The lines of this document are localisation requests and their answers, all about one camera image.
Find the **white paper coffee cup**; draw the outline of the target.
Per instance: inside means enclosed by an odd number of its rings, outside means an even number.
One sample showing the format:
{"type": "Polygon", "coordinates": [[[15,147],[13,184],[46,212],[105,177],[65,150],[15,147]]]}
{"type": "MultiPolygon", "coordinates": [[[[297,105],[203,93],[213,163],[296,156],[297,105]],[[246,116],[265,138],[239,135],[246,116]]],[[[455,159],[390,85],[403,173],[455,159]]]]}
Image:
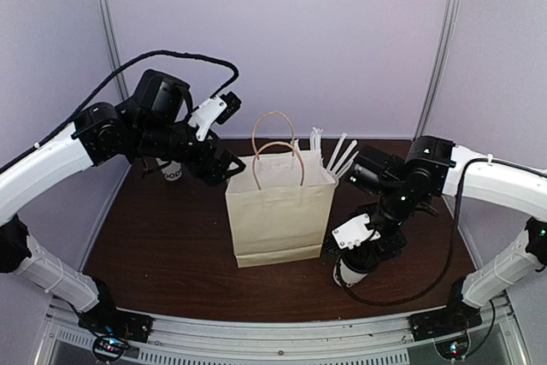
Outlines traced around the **white paper coffee cup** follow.
{"type": "Polygon", "coordinates": [[[377,267],[376,261],[366,263],[364,266],[354,267],[339,256],[334,263],[332,278],[337,286],[351,288],[369,276],[377,267]]]}

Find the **brown paper takeout bag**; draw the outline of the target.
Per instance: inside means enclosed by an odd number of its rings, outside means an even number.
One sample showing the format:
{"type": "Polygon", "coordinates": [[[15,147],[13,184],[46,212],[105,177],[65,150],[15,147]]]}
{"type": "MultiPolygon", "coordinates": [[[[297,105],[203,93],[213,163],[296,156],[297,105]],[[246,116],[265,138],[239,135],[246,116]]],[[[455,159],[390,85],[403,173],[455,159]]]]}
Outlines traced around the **brown paper takeout bag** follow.
{"type": "Polygon", "coordinates": [[[232,250],[239,268],[320,256],[338,181],[318,150],[301,150],[296,137],[262,147],[251,134],[253,154],[225,191],[232,250]]]}

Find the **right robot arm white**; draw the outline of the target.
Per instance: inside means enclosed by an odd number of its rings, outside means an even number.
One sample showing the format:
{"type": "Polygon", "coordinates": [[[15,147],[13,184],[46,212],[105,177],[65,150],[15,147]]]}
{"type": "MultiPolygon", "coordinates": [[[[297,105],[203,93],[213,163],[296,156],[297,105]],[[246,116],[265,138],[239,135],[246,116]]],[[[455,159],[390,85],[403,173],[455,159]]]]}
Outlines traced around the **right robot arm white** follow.
{"type": "Polygon", "coordinates": [[[546,267],[546,172],[492,155],[484,155],[450,140],[421,136],[405,157],[366,145],[353,159],[347,181],[377,196],[364,204],[332,234],[341,253],[333,278],[358,303],[352,286],[378,264],[393,258],[406,244],[403,226],[418,212],[435,215],[435,197],[452,197],[455,236],[462,200],[471,198],[519,213],[525,226],[504,250],[480,269],[457,280],[438,324],[453,333],[497,294],[533,271],[546,267]]]}

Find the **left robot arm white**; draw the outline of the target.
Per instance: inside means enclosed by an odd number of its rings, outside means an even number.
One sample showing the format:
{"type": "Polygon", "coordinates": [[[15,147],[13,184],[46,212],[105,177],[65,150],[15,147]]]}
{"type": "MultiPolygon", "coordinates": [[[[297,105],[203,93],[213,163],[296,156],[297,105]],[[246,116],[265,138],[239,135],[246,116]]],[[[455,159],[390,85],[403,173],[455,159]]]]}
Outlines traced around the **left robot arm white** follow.
{"type": "MultiPolygon", "coordinates": [[[[10,101],[1,104],[1,163],[19,155],[52,131],[69,113],[68,107],[47,109],[44,103],[10,101]]],[[[72,268],[80,268],[96,231],[99,215],[115,185],[128,169],[123,156],[64,180],[34,199],[19,217],[46,250],[72,268]]],[[[46,309],[46,294],[31,281],[1,275],[1,316],[36,319],[46,309]]]]}

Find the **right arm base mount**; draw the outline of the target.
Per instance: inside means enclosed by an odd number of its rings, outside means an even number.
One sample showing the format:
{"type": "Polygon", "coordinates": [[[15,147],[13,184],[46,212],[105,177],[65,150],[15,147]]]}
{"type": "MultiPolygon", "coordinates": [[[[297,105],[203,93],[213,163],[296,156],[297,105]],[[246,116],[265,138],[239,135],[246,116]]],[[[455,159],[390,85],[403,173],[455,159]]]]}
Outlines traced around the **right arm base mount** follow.
{"type": "Polygon", "coordinates": [[[480,310],[463,302],[463,279],[450,288],[444,308],[434,309],[409,317],[414,341],[436,339],[437,353],[445,360],[463,360],[470,352],[468,331],[482,324],[480,310]]]}

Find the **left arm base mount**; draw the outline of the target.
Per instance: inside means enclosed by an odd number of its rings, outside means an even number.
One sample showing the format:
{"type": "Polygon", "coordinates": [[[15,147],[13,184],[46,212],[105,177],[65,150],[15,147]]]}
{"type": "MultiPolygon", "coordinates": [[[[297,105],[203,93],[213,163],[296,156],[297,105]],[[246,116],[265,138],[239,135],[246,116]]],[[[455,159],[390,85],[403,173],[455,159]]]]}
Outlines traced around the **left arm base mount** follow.
{"type": "Polygon", "coordinates": [[[69,306],[78,317],[78,325],[94,337],[91,353],[101,364],[120,360],[132,348],[131,342],[146,343],[149,339],[153,318],[118,309],[108,288],[98,288],[98,304],[89,311],[69,306]]]}

